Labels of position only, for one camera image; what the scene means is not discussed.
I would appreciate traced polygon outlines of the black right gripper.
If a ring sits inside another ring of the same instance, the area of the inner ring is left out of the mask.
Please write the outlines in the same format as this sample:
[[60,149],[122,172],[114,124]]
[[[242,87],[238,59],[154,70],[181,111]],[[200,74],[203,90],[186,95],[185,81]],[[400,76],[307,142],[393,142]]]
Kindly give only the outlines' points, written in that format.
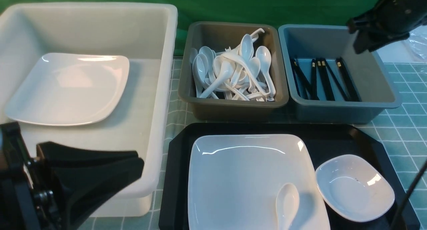
[[348,20],[356,37],[356,54],[376,51],[410,37],[410,31],[426,26],[427,0],[378,0],[374,7]]

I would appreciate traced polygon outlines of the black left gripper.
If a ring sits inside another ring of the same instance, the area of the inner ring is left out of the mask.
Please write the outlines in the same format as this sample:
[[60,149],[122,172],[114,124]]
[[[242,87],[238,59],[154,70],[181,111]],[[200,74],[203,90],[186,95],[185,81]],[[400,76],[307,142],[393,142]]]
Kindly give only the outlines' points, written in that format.
[[17,122],[1,124],[1,229],[76,230],[92,213],[138,180],[136,151],[97,151],[56,142],[36,145],[54,167],[51,187],[39,158],[30,157]]

